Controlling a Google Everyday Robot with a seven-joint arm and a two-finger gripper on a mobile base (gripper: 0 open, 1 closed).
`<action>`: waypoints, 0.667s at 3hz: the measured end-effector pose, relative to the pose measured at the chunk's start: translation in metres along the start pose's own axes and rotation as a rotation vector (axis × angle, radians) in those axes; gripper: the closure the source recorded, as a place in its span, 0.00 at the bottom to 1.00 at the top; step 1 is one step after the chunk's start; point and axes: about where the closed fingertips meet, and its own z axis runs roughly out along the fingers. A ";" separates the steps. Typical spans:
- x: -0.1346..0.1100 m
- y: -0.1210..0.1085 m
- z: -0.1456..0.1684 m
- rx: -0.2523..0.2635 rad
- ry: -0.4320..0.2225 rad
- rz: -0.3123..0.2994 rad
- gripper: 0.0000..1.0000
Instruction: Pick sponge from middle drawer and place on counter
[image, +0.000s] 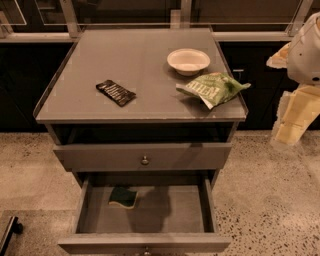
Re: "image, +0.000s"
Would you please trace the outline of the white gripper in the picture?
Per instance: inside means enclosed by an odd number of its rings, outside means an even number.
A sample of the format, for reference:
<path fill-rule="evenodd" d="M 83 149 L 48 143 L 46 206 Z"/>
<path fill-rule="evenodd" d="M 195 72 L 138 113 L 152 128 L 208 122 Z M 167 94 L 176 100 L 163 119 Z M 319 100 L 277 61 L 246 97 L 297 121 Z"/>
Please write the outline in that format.
<path fill-rule="evenodd" d="M 317 12 L 308 18 L 290 44 L 285 44 L 266 62 L 271 68 L 287 67 L 288 77 L 300 84 L 280 98 L 272 129 L 272 140 L 278 143 L 295 145 L 320 115 L 319 25 L 320 12 Z"/>

